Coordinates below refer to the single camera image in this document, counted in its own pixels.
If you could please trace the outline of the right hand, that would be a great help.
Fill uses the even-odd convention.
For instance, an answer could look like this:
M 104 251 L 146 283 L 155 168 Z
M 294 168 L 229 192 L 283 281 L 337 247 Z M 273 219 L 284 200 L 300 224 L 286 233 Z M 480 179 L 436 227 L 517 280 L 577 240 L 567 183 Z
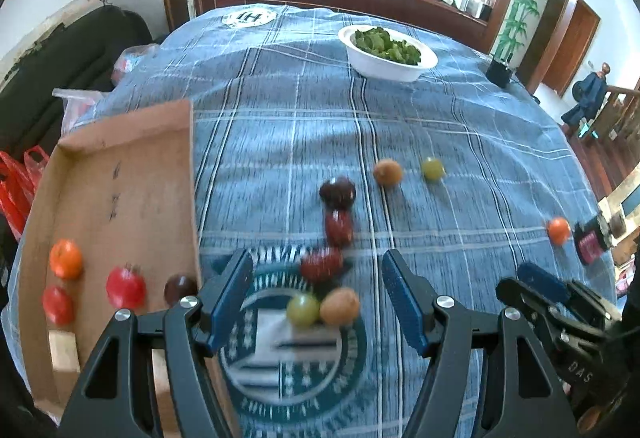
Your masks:
M 576 427 L 581 437 L 597 437 L 602 432 L 606 420 L 606 409 L 604 406 L 592 406 L 580 418 Z

